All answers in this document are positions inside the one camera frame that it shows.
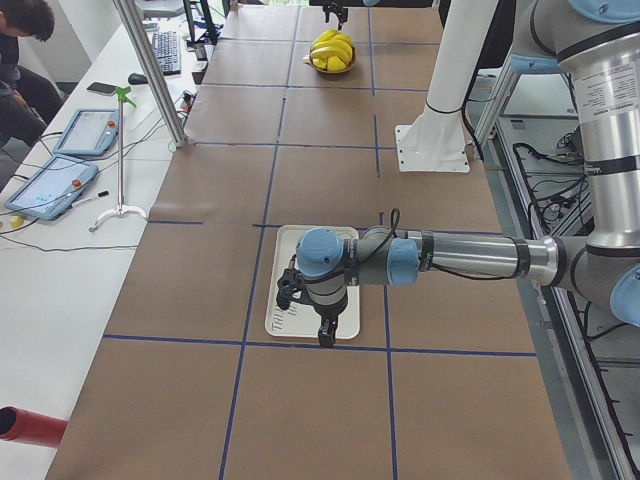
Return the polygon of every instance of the white tray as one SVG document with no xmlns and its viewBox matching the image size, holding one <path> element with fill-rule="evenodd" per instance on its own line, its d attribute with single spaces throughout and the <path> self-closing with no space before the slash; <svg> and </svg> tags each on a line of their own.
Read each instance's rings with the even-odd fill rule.
<svg viewBox="0 0 640 480">
<path fill-rule="evenodd" d="M 320 315 L 315 312 L 312 306 L 291 302 L 291 307 L 285 311 L 278 308 L 276 304 L 278 279 L 282 276 L 284 269 L 289 266 L 291 256 L 296 252 L 298 240 L 312 228 L 315 227 L 313 225 L 284 225 L 278 230 L 269 286 L 267 317 L 264 322 L 267 332 L 274 337 L 318 337 Z M 351 227 L 323 228 L 333 230 L 344 239 L 358 238 L 358 232 Z M 349 303 L 339 317 L 336 332 L 336 338 L 343 340 L 354 338 L 360 332 L 360 289 L 347 287 L 347 295 Z"/>
</svg>

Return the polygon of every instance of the person's hand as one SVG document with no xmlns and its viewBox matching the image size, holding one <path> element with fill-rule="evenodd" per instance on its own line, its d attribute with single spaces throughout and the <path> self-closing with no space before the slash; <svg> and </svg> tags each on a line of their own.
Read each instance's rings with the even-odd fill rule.
<svg viewBox="0 0 640 480">
<path fill-rule="evenodd" d="M 20 105 L 24 109 L 29 108 L 29 104 L 24 98 L 22 98 L 22 95 L 20 95 L 20 92 L 17 90 L 13 91 L 13 101 L 16 102 L 18 105 Z"/>
</svg>

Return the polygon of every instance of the white table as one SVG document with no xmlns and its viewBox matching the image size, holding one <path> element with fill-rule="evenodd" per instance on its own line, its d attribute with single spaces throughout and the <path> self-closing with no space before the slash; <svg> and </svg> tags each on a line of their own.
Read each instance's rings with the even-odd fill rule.
<svg viewBox="0 0 640 480">
<path fill-rule="evenodd" d="M 165 77 L 172 98 L 195 91 L 191 65 L 195 55 L 183 51 L 183 73 Z M 126 31 L 120 27 L 80 81 L 48 132 L 61 131 L 77 108 L 117 108 L 117 98 L 86 91 L 94 81 L 126 86 L 132 72 L 142 72 Z M 130 97 L 137 111 L 125 110 L 125 144 L 140 139 L 160 113 L 148 85 L 133 86 Z M 46 143 L 53 147 L 57 139 Z M 150 140 L 135 147 L 125 159 L 125 200 L 148 212 L 172 158 L 171 136 L 161 127 Z M 50 158 L 36 146 L 16 173 L 37 171 Z M 103 168 L 117 159 L 98 163 Z M 40 221 L 10 238 L 43 248 L 136 245 L 145 227 L 138 215 L 107 220 L 96 232 L 88 228 L 117 202 L 117 166 L 98 175 L 85 196 L 108 190 L 110 195 L 86 203 L 53 222 Z M 21 185 L 12 179 L 0 194 L 0 203 Z M 8 216 L 0 217 L 10 229 Z M 135 249 L 82 250 L 43 253 L 0 238 L 0 407 L 12 405 L 68 419 L 117 299 Z M 55 450 L 14 442 L 0 442 L 3 480 L 44 478 Z"/>
</svg>

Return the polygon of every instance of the person's hair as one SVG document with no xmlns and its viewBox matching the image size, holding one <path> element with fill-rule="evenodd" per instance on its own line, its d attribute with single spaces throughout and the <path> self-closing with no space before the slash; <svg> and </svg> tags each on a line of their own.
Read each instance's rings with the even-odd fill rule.
<svg viewBox="0 0 640 480">
<path fill-rule="evenodd" d="M 53 33 L 55 17 L 45 0 L 0 0 L 0 11 L 4 13 L 7 26 L 48 40 Z"/>
</svg>

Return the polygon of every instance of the bunch of bananas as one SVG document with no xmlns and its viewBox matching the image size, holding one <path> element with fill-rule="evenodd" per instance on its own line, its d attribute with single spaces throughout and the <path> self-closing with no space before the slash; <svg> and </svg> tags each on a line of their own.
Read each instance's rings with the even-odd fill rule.
<svg viewBox="0 0 640 480">
<path fill-rule="evenodd" d="M 313 65 L 331 73 L 346 70 L 355 61 L 356 49 L 351 37 L 340 30 L 327 30 L 311 44 L 309 60 Z"/>
</svg>

